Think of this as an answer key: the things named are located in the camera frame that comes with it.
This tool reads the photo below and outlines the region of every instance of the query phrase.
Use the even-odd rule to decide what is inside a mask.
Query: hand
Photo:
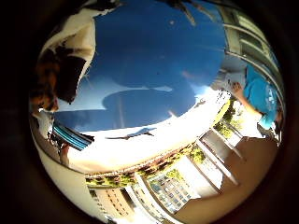
[[[232,90],[233,90],[233,94],[235,95],[235,97],[237,99],[243,98],[243,87],[241,86],[240,83],[238,82],[234,82],[232,85]]]

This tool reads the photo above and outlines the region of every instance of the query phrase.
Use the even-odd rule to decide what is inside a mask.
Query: blue sky
[[[95,18],[97,46],[88,80],[81,80],[73,105],[61,105],[64,111],[55,113],[79,132],[150,125],[170,118],[169,111],[180,116],[221,65],[225,37],[220,23],[189,4],[196,26],[161,2],[122,2]],[[220,20],[212,5],[201,4]]]

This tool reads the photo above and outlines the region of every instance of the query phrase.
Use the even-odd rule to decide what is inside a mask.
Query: person's arm
[[[245,107],[245,109],[254,117],[254,119],[259,121],[262,118],[263,114],[257,111],[246,99],[243,94],[243,87],[240,85],[240,83],[233,83],[232,89],[236,99]]]

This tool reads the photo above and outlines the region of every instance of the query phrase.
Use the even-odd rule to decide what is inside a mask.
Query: blue shirt
[[[249,103],[263,113],[259,124],[269,129],[277,114],[277,92],[251,65],[248,65],[243,93]]]

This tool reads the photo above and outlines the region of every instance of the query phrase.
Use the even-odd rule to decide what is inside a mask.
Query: tree
[[[176,180],[183,180],[183,177],[181,176],[181,174],[179,173],[179,171],[177,169],[173,169],[173,170],[167,172],[166,176],[169,178],[174,178]]]

